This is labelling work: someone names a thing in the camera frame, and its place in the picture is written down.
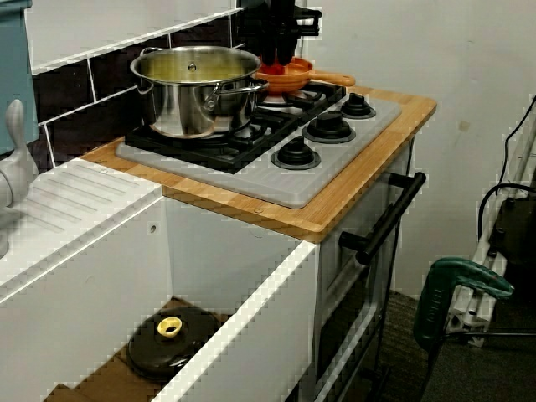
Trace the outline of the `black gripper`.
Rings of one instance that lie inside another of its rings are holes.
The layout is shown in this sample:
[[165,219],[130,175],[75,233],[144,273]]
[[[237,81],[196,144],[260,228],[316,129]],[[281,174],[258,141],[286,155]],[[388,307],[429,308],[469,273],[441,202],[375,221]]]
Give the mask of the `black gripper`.
[[303,8],[295,1],[265,1],[267,11],[261,18],[260,57],[264,64],[276,62],[286,66],[296,49],[296,34],[320,34],[322,12]]

